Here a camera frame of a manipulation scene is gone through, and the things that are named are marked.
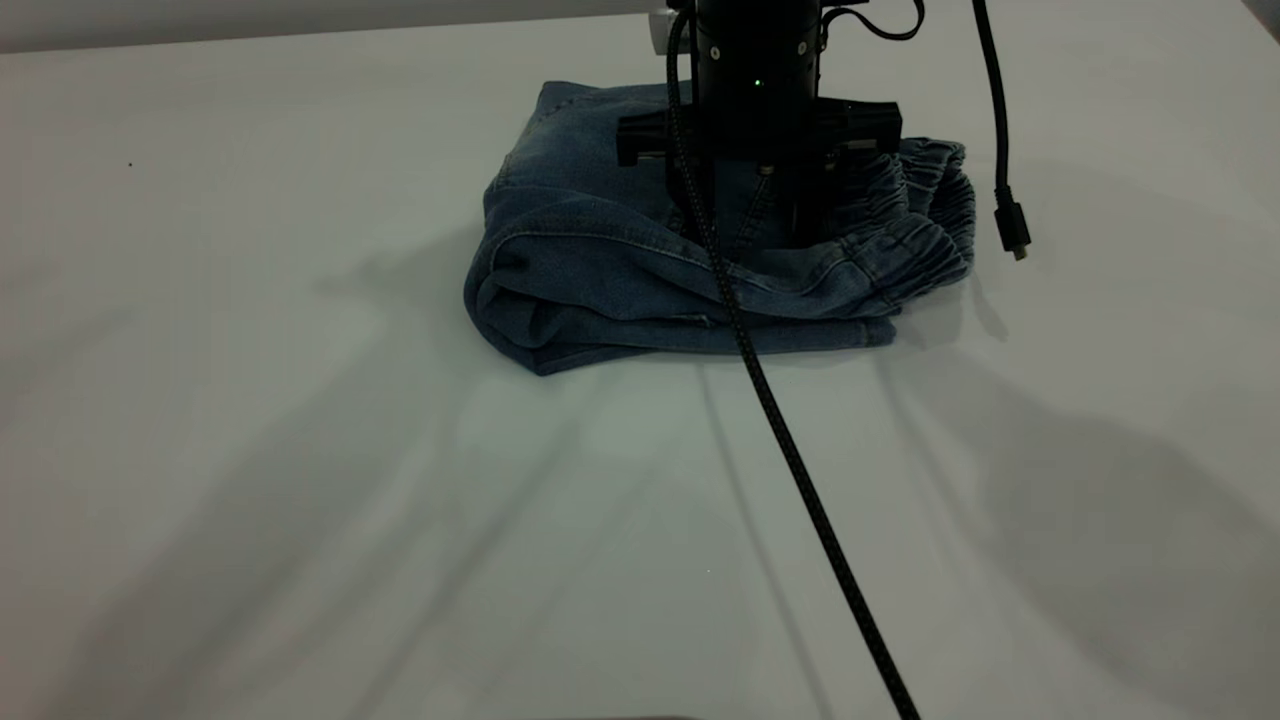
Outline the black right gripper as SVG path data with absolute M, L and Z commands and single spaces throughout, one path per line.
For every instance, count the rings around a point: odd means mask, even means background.
M 695 49 L 690 102 L 621 118 L 618 163 L 671 158 L 677 138 L 714 159 L 809 161 L 794 170 L 794 246 L 823 242 L 836 176 L 836 160 L 827 156 L 895 151 L 902 131 L 899 105 L 819 96 L 818 40 L 700 40 Z M 703 163 L 684 165 L 684 236 L 698 246 L 707 246 L 705 229 L 716 227 L 714 191 L 714 170 Z

